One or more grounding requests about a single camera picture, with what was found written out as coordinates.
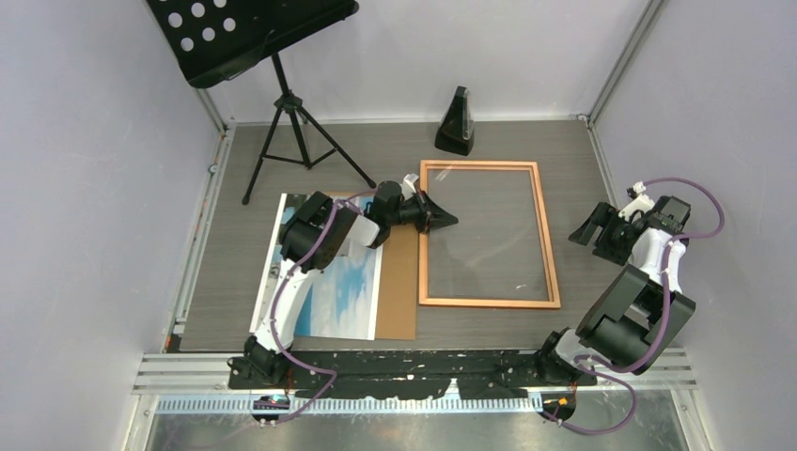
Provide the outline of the clear acrylic sheet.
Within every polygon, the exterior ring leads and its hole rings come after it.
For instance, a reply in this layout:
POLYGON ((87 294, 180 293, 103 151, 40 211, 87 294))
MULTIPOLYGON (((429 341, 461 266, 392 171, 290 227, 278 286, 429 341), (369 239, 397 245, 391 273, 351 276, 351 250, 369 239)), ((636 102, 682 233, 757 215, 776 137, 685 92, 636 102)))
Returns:
POLYGON ((440 168, 428 176, 430 198, 458 219, 429 235, 429 297, 549 301, 530 170, 440 168))

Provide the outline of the orange wooden picture frame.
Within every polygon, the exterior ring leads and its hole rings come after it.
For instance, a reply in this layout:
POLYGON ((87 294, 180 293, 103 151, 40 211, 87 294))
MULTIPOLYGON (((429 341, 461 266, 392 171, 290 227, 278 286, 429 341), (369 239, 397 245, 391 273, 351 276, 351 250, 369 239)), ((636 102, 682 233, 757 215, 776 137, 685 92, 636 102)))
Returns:
POLYGON ((473 168, 473 169, 528 169, 534 185, 536 208, 539 222, 540 238, 542 240, 542 253, 545 258, 545 268, 550 299, 540 301, 498 301, 484 303, 481 300, 456 300, 432 299, 428 295, 428 234, 419 237, 419 281, 418 301, 424 306, 451 306, 451 307, 480 307, 480 308, 524 308, 524 309, 558 309, 561 306, 557 276, 555 271, 554 252, 551 234, 548 227, 547 213, 542 193, 539 166, 535 162, 520 161, 473 161, 473 160, 424 160, 420 164, 420 187, 428 193, 428 172, 431 169, 446 168, 473 168))

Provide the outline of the building and sky photo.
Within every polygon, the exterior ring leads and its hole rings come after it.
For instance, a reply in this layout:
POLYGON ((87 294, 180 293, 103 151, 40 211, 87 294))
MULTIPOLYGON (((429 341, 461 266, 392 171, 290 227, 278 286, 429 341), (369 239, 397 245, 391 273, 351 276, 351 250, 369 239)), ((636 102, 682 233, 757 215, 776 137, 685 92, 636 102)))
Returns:
MULTIPOLYGON (((278 234, 306 194, 281 194, 270 248, 259 283, 249 331, 263 321, 278 285, 281 245, 278 234)), ((340 339, 373 340, 379 301, 383 250, 346 243, 334 261, 316 279, 305 298, 295 334, 340 339)))

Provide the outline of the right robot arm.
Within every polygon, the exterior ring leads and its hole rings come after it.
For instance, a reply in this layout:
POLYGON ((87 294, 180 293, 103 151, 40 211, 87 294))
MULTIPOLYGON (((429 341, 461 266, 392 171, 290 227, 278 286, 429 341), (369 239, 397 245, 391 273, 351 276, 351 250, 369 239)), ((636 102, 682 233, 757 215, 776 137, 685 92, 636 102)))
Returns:
POLYGON ((549 334, 535 354, 538 378, 553 386, 578 381, 579 355, 630 367, 634 375, 651 366, 695 312, 678 280, 688 246, 678 236, 690 213, 675 196, 641 194, 621 210, 599 203, 570 234, 622 270, 576 328, 549 334))

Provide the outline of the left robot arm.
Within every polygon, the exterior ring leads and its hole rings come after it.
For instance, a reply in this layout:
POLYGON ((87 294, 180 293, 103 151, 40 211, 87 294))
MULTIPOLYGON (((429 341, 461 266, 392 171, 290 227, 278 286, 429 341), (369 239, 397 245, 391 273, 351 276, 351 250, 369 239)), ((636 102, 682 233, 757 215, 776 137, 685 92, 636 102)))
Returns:
POLYGON ((307 294, 344 247, 378 249, 395 226, 428 234, 459 221, 418 187, 415 174, 380 183, 368 199, 360 208, 349 198, 315 192, 288 219, 279 235, 279 272, 267 313, 244 342, 242 356, 227 362, 232 384, 253 381, 275 389, 287 380, 299 363, 290 350, 307 294))

